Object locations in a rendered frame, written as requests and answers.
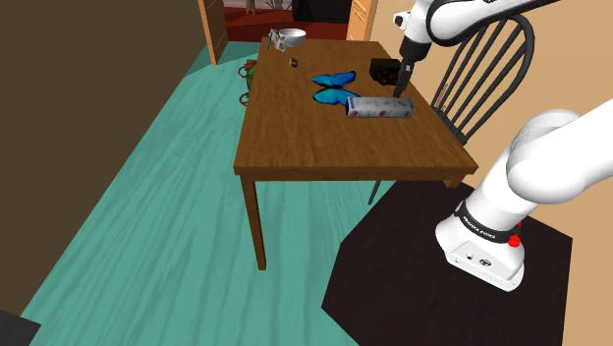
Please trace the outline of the light wooden door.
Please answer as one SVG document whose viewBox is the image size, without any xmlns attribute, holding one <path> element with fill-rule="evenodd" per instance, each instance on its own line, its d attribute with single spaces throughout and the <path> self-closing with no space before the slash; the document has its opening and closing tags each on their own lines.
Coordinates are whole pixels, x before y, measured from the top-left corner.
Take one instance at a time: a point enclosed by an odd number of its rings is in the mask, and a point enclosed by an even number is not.
<svg viewBox="0 0 613 346">
<path fill-rule="evenodd" d="M 210 62 L 217 65 L 228 44 L 223 0 L 197 0 Z"/>
</svg>

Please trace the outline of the brown wooden table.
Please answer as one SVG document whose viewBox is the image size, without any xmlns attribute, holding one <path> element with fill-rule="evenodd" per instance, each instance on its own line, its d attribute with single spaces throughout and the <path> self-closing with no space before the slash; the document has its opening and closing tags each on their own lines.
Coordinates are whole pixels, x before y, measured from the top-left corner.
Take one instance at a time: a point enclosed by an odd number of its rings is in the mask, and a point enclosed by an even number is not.
<svg viewBox="0 0 613 346">
<path fill-rule="evenodd" d="M 373 81 L 372 58 L 386 56 L 376 41 L 308 38 L 281 52 L 260 43 L 251 95 L 234 162 L 242 184 L 256 263 L 266 268 L 257 193 L 269 181 L 442 181 L 449 188 L 477 164 L 429 108 L 414 86 L 409 119 L 350 118 L 340 105 L 312 96 L 316 75 L 355 71 L 353 92 L 389 96 Z M 291 58 L 299 67 L 289 66 Z"/>
</svg>

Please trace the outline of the blue butterfly figure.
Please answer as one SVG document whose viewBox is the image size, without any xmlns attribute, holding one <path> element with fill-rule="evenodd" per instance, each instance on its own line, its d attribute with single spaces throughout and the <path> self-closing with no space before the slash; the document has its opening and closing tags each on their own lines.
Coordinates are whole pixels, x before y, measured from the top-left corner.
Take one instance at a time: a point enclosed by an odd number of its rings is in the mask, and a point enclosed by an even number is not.
<svg viewBox="0 0 613 346">
<path fill-rule="evenodd" d="M 346 89 L 346 86 L 351 84 L 356 76 L 355 71 L 317 75 L 311 80 L 321 89 L 312 98 L 322 104 L 345 106 L 349 97 L 358 97 L 356 93 Z"/>
</svg>

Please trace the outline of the black spindle-back chair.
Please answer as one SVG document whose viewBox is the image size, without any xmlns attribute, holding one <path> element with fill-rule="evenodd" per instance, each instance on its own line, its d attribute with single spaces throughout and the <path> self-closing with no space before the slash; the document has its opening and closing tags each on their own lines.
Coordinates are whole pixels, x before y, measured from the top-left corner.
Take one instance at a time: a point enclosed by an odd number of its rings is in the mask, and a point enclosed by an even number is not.
<svg viewBox="0 0 613 346">
<path fill-rule="evenodd" d="M 535 36 L 521 15 L 497 20 L 463 39 L 429 108 L 466 144 L 525 78 Z"/>
</svg>

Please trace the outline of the dark brown box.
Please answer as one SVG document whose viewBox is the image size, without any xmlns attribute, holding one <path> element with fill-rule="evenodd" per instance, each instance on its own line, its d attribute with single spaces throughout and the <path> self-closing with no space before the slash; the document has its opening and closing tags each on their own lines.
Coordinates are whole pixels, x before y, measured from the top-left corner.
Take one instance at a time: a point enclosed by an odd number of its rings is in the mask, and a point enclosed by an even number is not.
<svg viewBox="0 0 613 346">
<path fill-rule="evenodd" d="M 401 62 L 393 58 L 372 58 L 369 75 L 382 86 L 394 86 L 399 77 Z"/>
</svg>

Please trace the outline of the light wooden panelled cabinet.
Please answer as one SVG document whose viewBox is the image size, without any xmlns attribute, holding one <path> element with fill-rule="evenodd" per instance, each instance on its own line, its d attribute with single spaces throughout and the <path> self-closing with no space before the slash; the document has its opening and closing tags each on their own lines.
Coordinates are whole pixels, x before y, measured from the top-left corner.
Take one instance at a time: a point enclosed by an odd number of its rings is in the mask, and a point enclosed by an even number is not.
<svg viewBox="0 0 613 346">
<path fill-rule="evenodd" d="M 347 40 L 369 41 L 378 0 L 352 0 Z"/>
</svg>

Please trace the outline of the clear glass jug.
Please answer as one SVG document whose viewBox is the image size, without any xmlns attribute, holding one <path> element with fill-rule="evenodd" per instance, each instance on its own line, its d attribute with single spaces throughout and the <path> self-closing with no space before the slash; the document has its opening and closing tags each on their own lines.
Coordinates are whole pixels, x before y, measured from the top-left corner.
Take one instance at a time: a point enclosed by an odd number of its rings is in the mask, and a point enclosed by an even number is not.
<svg viewBox="0 0 613 346">
<path fill-rule="evenodd" d="M 284 52 L 286 50 L 285 35 L 279 29 L 271 29 L 268 35 L 266 48 L 274 46 L 277 50 Z"/>
</svg>

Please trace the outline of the white bowl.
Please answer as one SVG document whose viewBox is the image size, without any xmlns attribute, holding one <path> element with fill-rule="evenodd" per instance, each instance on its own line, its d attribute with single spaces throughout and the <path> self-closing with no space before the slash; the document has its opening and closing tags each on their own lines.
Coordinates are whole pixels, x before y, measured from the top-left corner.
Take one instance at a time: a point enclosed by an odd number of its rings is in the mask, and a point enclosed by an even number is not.
<svg viewBox="0 0 613 346">
<path fill-rule="evenodd" d="M 280 29 L 280 36 L 286 47 L 296 48 L 305 40 L 307 32 L 303 29 Z"/>
</svg>

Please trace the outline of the white printed carton box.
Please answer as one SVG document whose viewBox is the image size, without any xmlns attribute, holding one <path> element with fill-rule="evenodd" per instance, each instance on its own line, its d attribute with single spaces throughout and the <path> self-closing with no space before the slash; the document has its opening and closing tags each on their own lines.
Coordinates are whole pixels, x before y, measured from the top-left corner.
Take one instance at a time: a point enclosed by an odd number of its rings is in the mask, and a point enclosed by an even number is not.
<svg viewBox="0 0 613 346">
<path fill-rule="evenodd" d="M 350 118 L 410 118 L 415 107 L 410 98 L 349 97 L 346 114 Z"/>
</svg>

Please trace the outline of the dark robot stand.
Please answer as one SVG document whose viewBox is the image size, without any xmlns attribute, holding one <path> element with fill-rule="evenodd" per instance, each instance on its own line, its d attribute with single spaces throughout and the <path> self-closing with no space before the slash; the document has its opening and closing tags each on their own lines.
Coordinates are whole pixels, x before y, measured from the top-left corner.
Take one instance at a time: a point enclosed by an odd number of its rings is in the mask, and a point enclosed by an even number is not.
<svg viewBox="0 0 613 346">
<path fill-rule="evenodd" d="M 526 218 L 525 276 L 504 292 L 435 239 L 472 190 L 397 182 L 343 240 L 322 308 L 360 346 L 562 346 L 572 238 Z"/>
</svg>

